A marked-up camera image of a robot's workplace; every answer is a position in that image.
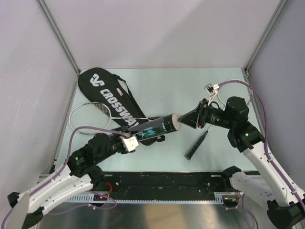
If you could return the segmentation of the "clear plastic tube lid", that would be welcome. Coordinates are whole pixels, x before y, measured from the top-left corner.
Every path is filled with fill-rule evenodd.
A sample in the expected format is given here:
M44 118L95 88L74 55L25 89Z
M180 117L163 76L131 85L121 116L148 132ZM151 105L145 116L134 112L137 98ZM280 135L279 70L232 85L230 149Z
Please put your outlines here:
M178 121L179 116L176 113L172 114L172 123L176 131L181 130L181 123Z

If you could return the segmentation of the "black shuttlecock tube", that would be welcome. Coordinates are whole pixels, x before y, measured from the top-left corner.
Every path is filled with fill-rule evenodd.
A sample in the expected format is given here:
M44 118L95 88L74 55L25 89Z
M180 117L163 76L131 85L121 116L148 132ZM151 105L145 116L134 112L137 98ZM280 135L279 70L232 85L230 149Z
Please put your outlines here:
M150 146L165 140L165 134L176 132L172 123L172 114L155 120L129 127L128 131L135 135L140 143Z

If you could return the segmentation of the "black racket bag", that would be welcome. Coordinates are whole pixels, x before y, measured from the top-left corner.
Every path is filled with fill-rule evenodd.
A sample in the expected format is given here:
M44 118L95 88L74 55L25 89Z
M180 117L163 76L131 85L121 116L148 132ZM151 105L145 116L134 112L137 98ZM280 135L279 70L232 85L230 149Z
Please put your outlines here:
M147 123L145 114L136 102L127 82L103 68L95 67L80 74L78 87L90 101L106 105L115 122L121 127L134 127Z

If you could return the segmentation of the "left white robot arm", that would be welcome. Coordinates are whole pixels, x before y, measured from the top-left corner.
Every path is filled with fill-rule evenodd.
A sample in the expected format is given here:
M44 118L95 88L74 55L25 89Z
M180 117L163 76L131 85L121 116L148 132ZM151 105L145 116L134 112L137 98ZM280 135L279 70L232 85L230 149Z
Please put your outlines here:
M85 146L68 153L63 165L36 186L9 194L12 209L1 228L29 229L69 198L103 189L106 177L98 164L116 153L134 152L138 145L136 136L130 133L100 129Z

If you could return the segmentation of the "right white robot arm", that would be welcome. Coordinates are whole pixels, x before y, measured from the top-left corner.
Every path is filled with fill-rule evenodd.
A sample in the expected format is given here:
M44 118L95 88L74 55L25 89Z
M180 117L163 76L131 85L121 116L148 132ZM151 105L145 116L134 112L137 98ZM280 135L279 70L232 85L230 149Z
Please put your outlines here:
M249 108L243 98L230 97L224 110L203 99L178 121L192 128L212 124L228 129L228 140L257 169L266 186L246 176L235 167L220 179L223 190L240 190L263 207L272 224L289 229L305 218L305 192L285 172L271 152L267 139L248 120Z

